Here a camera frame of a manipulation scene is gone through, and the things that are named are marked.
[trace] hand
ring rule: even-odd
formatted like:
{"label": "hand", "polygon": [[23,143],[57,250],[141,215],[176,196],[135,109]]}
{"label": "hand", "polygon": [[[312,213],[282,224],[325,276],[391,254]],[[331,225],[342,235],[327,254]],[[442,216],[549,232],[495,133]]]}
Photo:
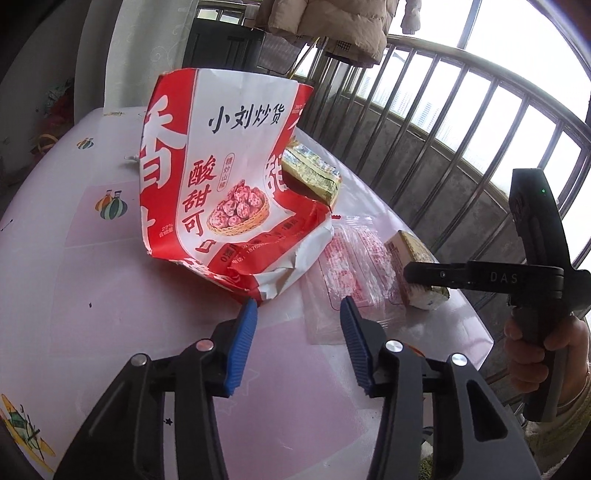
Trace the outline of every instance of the hand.
{"label": "hand", "polygon": [[[522,393],[533,392],[548,377],[548,367],[540,363],[545,350],[522,340],[521,329],[511,316],[505,323],[505,352],[509,357],[511,383]],[[546,337],[544,346],[549,351],[569,347],[569,359],[558,404],[564,404],[579,394],[587,381],[589,328],[575,316],[563,319]]]}

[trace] table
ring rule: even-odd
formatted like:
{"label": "table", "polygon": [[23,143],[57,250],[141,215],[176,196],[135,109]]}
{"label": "table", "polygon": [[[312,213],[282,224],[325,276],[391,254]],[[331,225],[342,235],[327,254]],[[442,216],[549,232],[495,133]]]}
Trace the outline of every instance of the table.
{"label": "table", "polygon": [[[141,240],[137,155],[145,108],[91,112],[44,157],[0,222],[0,394],[21,406],[55,456],[25,454],[50,479],[70,441],[129,357],[175,355],[239,305],[188,270],[153,259]],[[345,166],[335,213],[376,218],[387,239],[408,227]],[[120,190],[126,214],[95,204]],[[458,291],[435,312],[411,309],[397,335],[427,356],[463,352],[480,367],[492,338]],[[167,394],[165,467],[174,467]],[[6,415],[5,405],[0,410]],[[356,385],[344,345],[309,345],[298,283],[259,308],[242,386],[216,399],[232,480],[365,478],[380,399]]]}

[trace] red and white paper bag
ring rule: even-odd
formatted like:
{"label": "red and white paper bag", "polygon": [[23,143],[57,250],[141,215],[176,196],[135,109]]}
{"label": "red and white paper bag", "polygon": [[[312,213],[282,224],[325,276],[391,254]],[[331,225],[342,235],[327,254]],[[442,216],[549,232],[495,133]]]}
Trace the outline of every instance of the red and white paper bag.
{"label": "red and white paper bag", "polygon": [[310,268],[332,238],[330,211],[281,176],[283,150],[310,93],[255,73],[160,76],[139,154],[150,255],[259,301]]}

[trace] food package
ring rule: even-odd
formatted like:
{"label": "food package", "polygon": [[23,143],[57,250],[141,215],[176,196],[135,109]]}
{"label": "food package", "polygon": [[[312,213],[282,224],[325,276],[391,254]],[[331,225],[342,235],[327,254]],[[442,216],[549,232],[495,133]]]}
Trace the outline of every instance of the food package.
{"label": "food package", "polygon": [[302,278],[310,343],[344,343],[340,302],[350,295],[359,313],[387,332],[405,321],[406,308],[390,255],[369,217],[334,220],[335,235]]}
{"label": "food package", "polygon": [[283,169],[333,207],[343,179],[339,171],[308,147],[292,138],[283,152]]}
{"label": "food package", "polygon": [[258,301],[303,275],[332,238],[329,208],[282,179],[310,93],[295,80],[230,70],[160,76],[139,154],[148,253]]}
{"label": "food package", "polygon": [[402,299],[406,305],[412,305],[422,310],[435,310],[449,299],[447,287],[428,287],[408,283],[404,279],[404,267],[409,262],[435,263],[437,261],[423,242],[410,233],[399,230],[385,245],[392,255],[392,264],[396,270]]}

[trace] basket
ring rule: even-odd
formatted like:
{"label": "basket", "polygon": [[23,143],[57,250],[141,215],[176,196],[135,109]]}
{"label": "basket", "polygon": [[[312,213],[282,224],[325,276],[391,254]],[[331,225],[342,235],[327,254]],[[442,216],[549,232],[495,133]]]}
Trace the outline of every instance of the basket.
{"label": "basket", "polygon": [[226,228],[216,228],[210,223],[210,219],[214,214],[215,210],[209,215],[207,218],[207,227],[213,232],[218,235],[240,235],[241,233],[246,233],[253,228],[262,225],[262,223],[269,217],[269,199],[265,195],[265,203],[262,204],[261,209],[251,216],[248,220],[240,223],[239,225],[235,226],[227,226]]}

